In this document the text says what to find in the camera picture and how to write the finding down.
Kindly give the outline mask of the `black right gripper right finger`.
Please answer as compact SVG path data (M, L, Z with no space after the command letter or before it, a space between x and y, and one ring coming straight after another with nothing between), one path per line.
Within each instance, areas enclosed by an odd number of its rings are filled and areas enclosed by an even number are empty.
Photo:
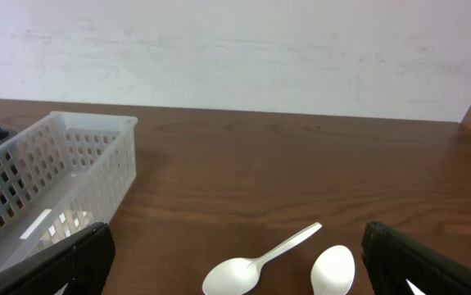
M362 260L376 295L471 295L471 269L378 221L365 226Z

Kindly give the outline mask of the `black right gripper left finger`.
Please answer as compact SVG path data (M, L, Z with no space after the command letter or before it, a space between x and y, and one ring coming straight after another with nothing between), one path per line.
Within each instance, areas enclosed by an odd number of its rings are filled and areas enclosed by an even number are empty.
M100 295L114 258L109 225L96 222L0 272L0 295Z

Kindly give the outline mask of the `white plastic spoon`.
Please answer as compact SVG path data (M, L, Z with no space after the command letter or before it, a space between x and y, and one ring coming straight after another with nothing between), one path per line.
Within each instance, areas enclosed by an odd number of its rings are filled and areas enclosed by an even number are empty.
M251 291L260 280L263 266L303 243L323 226L319 222L307 226L278 246L257 258L237 257L219 263L205 277L202 291L206 295L240 295Z
M346 295L356 273L348 247L335 245L322 252L313 264L310 281L314 295Z

